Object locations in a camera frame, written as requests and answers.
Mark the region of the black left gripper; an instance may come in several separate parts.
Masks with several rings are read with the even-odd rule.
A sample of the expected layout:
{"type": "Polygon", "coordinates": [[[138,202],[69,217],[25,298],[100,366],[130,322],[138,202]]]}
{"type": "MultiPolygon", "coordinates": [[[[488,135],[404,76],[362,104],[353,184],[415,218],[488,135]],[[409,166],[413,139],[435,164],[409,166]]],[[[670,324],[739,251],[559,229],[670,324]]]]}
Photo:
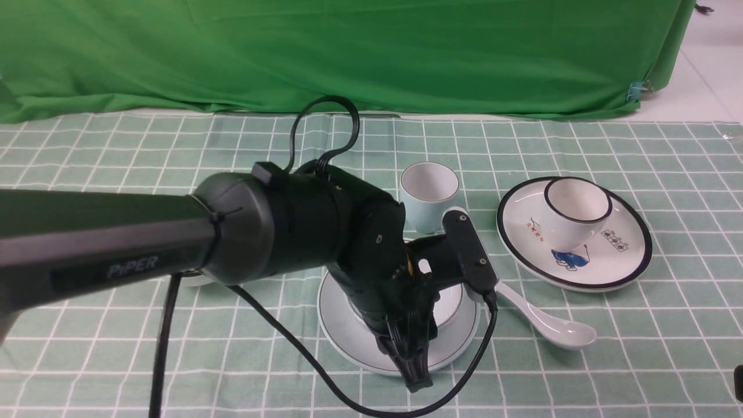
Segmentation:
{"type": "Polygon", "coordinates": [[[382,272],[368,265],[327,265],[409,392],[433,385],[428,349],[438,335],[433,309],[442,289],[432,273],[422,272],[414,262],[408,258],[382,272]]]}

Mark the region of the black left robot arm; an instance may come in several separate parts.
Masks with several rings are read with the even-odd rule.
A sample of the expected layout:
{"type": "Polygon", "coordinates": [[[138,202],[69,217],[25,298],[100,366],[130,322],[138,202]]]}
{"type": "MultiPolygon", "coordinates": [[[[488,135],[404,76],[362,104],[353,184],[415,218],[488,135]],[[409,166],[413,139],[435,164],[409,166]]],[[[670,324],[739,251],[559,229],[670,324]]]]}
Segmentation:
{"type": "Polygon", "coordinates": [[[238,285],[324,266],[409,391],[432,384],[437,294],[417,281],[405,208],[337,167],[210,175],[187,196],[3,189],[2,338],[29,309],[198,271],[238,285]]]}

